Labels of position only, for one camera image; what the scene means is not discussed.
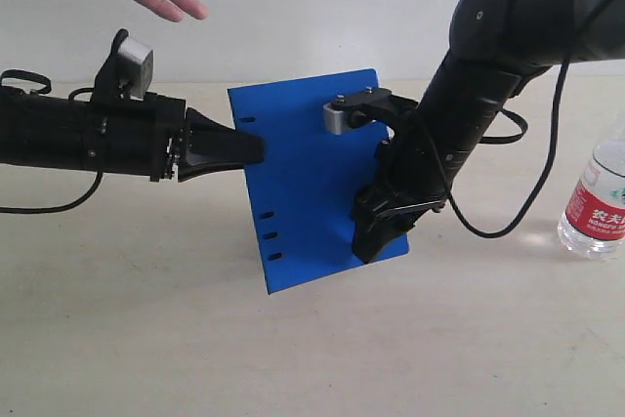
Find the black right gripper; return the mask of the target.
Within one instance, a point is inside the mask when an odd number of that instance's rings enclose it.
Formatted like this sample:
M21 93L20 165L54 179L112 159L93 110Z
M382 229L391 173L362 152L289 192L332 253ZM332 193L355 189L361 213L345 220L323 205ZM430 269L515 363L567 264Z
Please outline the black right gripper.
M353 254L376 261L394 240L412 230L426 213L446 202L443 154L453 149L453 119L438 111L356 111L354 125L389 124L395 135L378 144L376 171L354 198Z

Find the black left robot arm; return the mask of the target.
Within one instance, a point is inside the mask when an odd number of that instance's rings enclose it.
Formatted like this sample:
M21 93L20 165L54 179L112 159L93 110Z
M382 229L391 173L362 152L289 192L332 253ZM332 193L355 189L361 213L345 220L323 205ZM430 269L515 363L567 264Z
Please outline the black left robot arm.
M36 95L1 100L4 164L179 182L265 159L262 138L215 122L181 99L79 102Z

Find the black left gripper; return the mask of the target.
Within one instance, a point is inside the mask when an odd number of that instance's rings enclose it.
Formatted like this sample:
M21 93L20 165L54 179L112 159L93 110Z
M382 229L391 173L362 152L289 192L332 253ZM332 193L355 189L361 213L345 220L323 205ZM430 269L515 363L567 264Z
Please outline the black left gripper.
M89 104L93 130L87 149L95 153L95 167L105 173L144 176L152 182L170 179L177 140L183 131L183 159L177 181L239 171L265 159L261 137L216 122L182 99L155 93L142 101L114 100Z

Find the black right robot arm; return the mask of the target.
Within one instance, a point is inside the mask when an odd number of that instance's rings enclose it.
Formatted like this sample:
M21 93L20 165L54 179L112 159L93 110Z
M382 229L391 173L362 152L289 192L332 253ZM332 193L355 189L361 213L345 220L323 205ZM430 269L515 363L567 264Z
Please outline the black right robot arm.
M531 80L623 56L624 0L459 0L448 50L420 101L376 90L346 105L350 125L378 121L394 132L354 198L353 253L375 261L424 214L450 204L460 169Z

